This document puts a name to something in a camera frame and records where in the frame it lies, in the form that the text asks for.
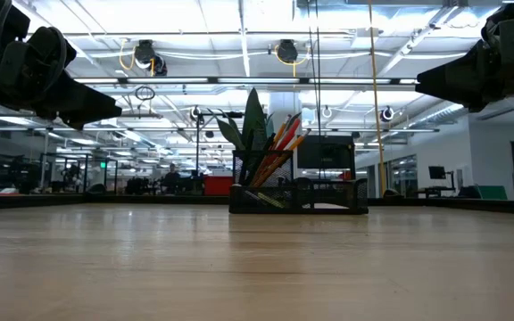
red container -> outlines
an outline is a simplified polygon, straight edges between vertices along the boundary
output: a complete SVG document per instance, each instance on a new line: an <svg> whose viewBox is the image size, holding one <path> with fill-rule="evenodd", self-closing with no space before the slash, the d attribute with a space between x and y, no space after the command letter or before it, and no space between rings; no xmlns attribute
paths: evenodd
<svg viewBox="0 0 514 321"><path fill-rule="evenodd" d="M206 196L229 196L229 188L233 185L233 177L204 177Z"/></svg>

wooden table surface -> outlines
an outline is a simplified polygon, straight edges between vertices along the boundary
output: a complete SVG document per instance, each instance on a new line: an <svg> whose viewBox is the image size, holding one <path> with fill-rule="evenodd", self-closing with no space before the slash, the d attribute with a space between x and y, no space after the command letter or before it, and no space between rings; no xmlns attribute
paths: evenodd
<svg viewBox="0 0 514 321"><path fill-rule="evenodd" d="M0 320L514 320L514 215L0 210Z"/></svg>

robotic arm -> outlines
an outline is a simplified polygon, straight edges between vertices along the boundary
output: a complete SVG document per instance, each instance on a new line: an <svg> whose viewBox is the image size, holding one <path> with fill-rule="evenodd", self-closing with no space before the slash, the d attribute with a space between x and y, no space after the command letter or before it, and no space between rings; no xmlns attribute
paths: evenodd
<svg viewBox="0 0 514 321"><path fill-rule="evenodd" d="M514 4L489 17L481 36L465 56L420 73L416 91L463 104L470 112L514 95Z"/></svg>
<svg viewBox="0 0 514 321"><path fill-rule="evenodd" d="M60 117L72 128L121 115L110 96L74 81L65 68L76 51L55 28L39 28L27 42L30 20L12 0L0 0L0 105Z"/></svg>

mesh desk organizer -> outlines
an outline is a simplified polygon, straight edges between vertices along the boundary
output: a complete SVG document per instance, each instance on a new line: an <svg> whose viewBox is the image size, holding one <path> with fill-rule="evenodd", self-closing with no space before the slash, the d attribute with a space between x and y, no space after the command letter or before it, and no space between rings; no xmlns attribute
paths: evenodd
<svg viewBox="0 0 514 321"><path fill-rule="evenodd" d="M294 179L292 151L234 151L233 157L232 214L368 214L366 179ZM257 173L255 163L268 157L285 157L286 161L265 179L263 171L253 172Z"/></svg>

computer monitor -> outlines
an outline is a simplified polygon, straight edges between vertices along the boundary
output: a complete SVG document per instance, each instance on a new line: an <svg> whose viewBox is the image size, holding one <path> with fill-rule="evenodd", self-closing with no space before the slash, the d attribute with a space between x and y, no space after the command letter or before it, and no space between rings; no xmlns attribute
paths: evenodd
<svg viewBox="0 0 514 321"><path fill-rule="evenodd" d="M430 166L429 178L431 179L445 179L445 167L443 166Z"/></svg>

